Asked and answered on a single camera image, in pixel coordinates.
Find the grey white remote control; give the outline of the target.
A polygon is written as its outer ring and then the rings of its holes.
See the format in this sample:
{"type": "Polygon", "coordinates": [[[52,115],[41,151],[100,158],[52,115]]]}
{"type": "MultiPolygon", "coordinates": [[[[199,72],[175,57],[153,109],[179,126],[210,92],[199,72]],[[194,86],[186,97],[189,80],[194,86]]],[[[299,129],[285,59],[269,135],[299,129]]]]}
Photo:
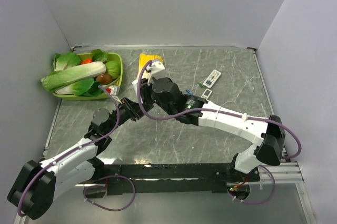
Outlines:
{"type": "Polygon", "coordinates": [[[139,90],[140,90],[140,88],[139,88],[139,86],[138,86],[139,83],[142,83],[142,80],[135,79],[135,80],[132,82],[132,86],[133,86],[133,89],[134,89],[134,91],[135,91],[135,93],[136,93],[136,98],[137,98],[138,102],[141,101],[141,103],[142,103],[143,100],[142,100],[141,95],[140,95],[140,93],[139,93],[139,90]]]}

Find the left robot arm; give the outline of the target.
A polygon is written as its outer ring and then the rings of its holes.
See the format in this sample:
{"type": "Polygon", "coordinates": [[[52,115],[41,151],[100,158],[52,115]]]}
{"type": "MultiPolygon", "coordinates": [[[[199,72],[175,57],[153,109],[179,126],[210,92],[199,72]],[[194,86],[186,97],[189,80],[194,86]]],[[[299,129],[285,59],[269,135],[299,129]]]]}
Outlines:
{"type": "Polygon", "coordinates": [[[127,120],[138,120],[152,104],[123,98],[116,109],[95,111],[88,132],[72,147],[47,160],[31,160],[23,165],[7,199],[17,207],[20,217],[40,218],[53,201],[76,184],[100,182],[104,176],[97,156],[110,144],[110,134],[127,120]]]}

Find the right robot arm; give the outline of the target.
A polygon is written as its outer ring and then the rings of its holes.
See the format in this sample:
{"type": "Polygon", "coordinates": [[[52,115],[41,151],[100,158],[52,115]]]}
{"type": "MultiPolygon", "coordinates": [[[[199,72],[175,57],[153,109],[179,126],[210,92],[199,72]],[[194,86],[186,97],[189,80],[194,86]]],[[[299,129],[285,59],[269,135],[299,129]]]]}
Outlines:
{"type": "Polygon", "coordinates": [[[132,84],[142,111],[157,104],[168,113],[166,120],[215,128],[250,141],[251,145],[232,159],[230,175],[234,180],[242,181],[259,165],[281,164],[285,129],[279,116],[255,117],[223,108],[202,97],[183,94],[167,77],[152,84],[147,79],[132,84]]]}

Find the small white remote control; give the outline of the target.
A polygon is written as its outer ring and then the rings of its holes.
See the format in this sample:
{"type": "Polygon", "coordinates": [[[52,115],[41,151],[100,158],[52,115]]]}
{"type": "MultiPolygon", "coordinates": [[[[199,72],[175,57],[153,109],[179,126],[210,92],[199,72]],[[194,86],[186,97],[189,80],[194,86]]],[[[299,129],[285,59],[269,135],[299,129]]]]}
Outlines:
{"type": "Polygon", "coordinates": [[[204,98],[204,99],[208,99],[212,94],[212,90],[210,89],[206,89],[203,94],[201,95],[201,98],[204,98]]]}

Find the white remote with screen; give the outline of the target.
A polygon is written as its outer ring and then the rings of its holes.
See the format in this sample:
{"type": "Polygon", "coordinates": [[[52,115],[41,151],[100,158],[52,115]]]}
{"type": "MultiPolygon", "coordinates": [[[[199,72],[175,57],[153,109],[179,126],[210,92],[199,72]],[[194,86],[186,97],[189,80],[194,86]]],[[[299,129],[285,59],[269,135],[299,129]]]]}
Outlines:
{"type": "Polygon", "coordinates": [[[205,79],[203,82],[203,86],[206,88],[212,88],[213,85],[217,82],[217,80],[220,78],[221,72],[218,70],[213,70],[209,76],[205,79]]]}

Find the brown mushroom toy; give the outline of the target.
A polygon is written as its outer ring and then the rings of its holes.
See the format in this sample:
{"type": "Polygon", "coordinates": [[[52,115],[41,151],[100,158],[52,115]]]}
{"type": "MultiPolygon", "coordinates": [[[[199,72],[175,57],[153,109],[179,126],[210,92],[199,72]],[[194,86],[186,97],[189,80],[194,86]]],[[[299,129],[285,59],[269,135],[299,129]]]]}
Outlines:
{"type": "Polygon", "coordinates": [[[113,77],[108,73],[100,74],[96,77],[96,80],[101,83],[102,85],[108,85],[112,82],[113,77]]]}

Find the yellow cabbage toy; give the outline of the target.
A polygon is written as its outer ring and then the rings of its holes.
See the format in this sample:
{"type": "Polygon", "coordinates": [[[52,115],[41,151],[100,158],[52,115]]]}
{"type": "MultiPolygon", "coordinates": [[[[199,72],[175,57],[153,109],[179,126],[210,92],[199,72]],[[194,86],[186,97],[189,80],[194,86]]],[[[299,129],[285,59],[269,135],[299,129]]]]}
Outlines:
{"type": "Polygon", "coordinates": [[[150,61],[150,60],[155,60],[158,59],[160,60],[161,63],[164,63],[163,58],[160,55],[155,55],[155,54],[145,54],[141,53],[139,56],[139,61],[138,61],[138,74],[137,74],[137,80],[141,76],[141,70],[144,67],[144,65],[150,61]]]}

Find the round green lettuce toy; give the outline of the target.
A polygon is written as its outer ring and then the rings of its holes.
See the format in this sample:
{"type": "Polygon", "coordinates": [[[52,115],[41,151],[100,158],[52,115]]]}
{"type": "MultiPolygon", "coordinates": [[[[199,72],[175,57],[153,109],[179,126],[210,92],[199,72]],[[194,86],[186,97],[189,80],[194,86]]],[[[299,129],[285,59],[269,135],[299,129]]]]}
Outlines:
{"type": "Polygon", "coordinates": [[[120,76],[121,73],[121,66],[120,63],[117,61],[108,61],[105,64],[106,73],[109,74],[113,79],[116,79],[120,76]]]}

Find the bok choy toy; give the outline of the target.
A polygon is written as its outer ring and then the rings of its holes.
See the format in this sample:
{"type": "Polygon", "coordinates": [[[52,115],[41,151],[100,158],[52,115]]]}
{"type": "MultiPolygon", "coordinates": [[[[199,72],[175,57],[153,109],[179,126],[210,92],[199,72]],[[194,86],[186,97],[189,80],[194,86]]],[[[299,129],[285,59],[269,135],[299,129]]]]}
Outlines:
{"type": "Polygon", "coordinates": [[[102,90],[99,88],[99,86],[100,83],[94,79],[84,79],[62,87],[56,90],[55,93],[58,95],[93,97],[102,93],[102,90]]]}

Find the green plastic basket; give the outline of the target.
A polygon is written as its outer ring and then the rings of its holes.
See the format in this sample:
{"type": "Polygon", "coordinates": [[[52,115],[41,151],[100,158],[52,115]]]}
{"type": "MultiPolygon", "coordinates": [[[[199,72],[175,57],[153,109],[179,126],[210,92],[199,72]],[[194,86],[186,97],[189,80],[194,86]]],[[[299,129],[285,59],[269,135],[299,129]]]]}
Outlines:
{"type": "MultiPolygon", "coordinates": [[[[102,86],[104,89],[106,89],[107,87],[109,87],[111,85],[118,85],[119,87],[121,86],[122,78],[123,78],[123,62],[122,62],[122,58],[120,57],[119,54],[110,53],[110,52],[107,52],[107,51],[102,51],[100,49],[96,49],[96,50],[93,50],[90,53],[83,53],[83,54],[79,54],[78,56],[81,59],[81,62],[84,61],[84,60],[87,60],[87,59],[92,59],[93,62],[103,62],[104,64],[106,64],[108,61],[119,62],[120,66],[121,66],[120,76],[118,76],[116,79],[113,79],[110,84],[108,84],[108,85],[100,84],[100,86],[102,86]]],[[[98,96],[93,96],[93,97],[74,96],[74,95],[58,95],[58,94],[55,93],[55,91],[53,92],[53,95],[55,95],[56,97],[61,98],[61,99],[76,100],[76,101],[99,100],[99,99],[107,99],[108,98],[107,94],[103,91],[98,96]]]]}

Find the long napa cabbage toy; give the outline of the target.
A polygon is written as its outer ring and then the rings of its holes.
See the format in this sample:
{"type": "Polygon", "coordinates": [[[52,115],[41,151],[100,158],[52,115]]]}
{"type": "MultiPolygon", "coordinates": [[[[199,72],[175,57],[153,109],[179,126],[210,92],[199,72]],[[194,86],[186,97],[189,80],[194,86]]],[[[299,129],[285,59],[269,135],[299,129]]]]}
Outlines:
{"type": "Polygon", "coordinates": [[[42,78],[41,83],[45,90],[52,92],[79,80],[94,78],[105,71],[106,66],[103,62],[92,62],[61,71],[53,71],[42,78]]]}

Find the red tomato toy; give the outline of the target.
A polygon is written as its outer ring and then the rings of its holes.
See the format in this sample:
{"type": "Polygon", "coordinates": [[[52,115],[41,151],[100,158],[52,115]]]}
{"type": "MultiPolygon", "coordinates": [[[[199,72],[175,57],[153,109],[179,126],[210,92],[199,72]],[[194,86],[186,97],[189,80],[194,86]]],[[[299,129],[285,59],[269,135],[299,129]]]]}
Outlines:
{"type": "Polygon", "coordinates": [[[80,63],[80,65],[85,65],[85,64],[89,64],[89,63],[93,63],[93,60],[92,59],[84,60],[80,63]]]}

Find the green leaf toy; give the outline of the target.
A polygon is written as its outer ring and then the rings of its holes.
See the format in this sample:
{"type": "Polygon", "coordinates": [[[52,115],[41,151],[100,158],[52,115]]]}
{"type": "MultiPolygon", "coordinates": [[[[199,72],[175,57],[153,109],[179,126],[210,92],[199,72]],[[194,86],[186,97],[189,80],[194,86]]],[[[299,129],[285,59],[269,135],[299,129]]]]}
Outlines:
{"type": "Polygon", "coordinates": [[[74,52],[67,52],[65,54],[55,53],[53,57],[54,71],[62,71],[67,68],[78,66],[81,62],[79,56],[74,52]]]}

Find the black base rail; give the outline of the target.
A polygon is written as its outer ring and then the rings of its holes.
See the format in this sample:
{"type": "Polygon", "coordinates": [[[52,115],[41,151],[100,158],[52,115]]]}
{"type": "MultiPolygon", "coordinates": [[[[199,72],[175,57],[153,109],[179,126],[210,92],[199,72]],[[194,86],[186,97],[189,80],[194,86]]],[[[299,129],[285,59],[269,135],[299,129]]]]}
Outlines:
{"type": "Polygon", "coordinates": [[[259,182],[258,168],[244,174],[229,163],[186,164],[105,164],[97,168],[93,178],[82,183],[101,185],[107,183],[107,194],[132,193],[132,186],[123,178],[106,178],[111,175],[130,179],[137,193],[200,192],[227,193],[229,184],[259,182]]]}

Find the aluminium frame rail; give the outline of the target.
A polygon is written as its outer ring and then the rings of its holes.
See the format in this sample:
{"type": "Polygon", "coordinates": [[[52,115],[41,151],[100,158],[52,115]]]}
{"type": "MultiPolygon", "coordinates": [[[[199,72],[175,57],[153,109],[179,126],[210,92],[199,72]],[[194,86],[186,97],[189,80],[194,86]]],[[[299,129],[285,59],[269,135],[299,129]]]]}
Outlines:
{"type": "Polygon", "coordinates": [[[61,184],[73,181],[97,181],[111,175],[124,176],[133,180],[211,180],[227,183],[271,181],[270,172],[277,183],[302,183],[300,168],[296,163],[282,163],[280,166],[259,166],[248,174],[235,171],[228,163],[188,163],[188,164],[104,164],[99,159],[91,159],[81,164],[59,162],[47,168],[61,184]]]}

